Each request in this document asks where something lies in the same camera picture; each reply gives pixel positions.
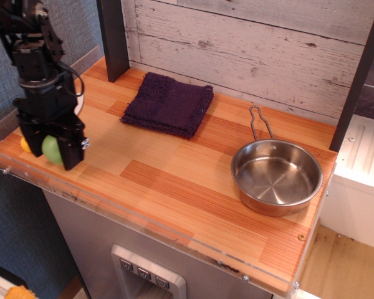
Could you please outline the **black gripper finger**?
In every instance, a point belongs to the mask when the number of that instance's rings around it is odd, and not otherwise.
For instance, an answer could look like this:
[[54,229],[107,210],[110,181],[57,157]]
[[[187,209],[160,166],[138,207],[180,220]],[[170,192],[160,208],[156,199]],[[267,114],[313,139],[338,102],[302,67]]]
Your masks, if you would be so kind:
[[58,138],[57,143],[65,170],[70,171],[84,160],[84,149],[80,140]]
[[42,156],[44,132],[39,128],[38,125],[21,123],[20,128],[34,156]]

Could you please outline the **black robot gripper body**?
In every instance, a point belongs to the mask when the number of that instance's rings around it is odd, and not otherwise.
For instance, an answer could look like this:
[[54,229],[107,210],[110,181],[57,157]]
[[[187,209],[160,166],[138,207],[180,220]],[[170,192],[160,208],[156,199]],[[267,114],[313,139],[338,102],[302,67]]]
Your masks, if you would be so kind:
[[84,95],[84,90],[76,91],[72,70],[56,71],[53,78],[39,82],[21,79],[20,85],[26,94],[14,100],[20,124],[38,125],[44,138],[51,135],[56,139],[80,140],[83,149],[88,147],[85,125],[74,113],[77,97]]

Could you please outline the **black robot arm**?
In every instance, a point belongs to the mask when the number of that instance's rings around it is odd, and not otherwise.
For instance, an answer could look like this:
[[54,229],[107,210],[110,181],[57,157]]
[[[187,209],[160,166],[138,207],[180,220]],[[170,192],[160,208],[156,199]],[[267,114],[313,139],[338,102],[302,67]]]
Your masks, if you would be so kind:
[[78,73],[62,62],[63,42],[54,32],[42,1],[0,1],[0,40],[25,96],[13,101],[22,134],[31,152],[50,156],[71,170],[84,160],[89,139],[75,110],[84,91],[76,91]]

